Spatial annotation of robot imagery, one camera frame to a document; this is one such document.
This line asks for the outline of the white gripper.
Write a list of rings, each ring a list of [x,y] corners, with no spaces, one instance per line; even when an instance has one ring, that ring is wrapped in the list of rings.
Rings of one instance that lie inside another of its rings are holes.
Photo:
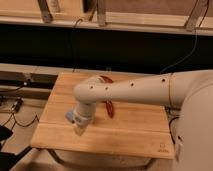
[[[73,109],[73,120],[77,125],[74,126],[74,132],[78,136],[82,136],[87,129],[87,125],[94,118],[96,112],[96,104],[84,104],[78,102]]]

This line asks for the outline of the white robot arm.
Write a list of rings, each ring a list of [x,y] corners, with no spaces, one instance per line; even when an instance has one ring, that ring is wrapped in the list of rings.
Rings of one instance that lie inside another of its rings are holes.
[[[172,171],[213,171],[213,70],[145,76],[106,83],[95,75],[73,89],[75,133],[91,123],[96,104],[117,101],[180,110]]]

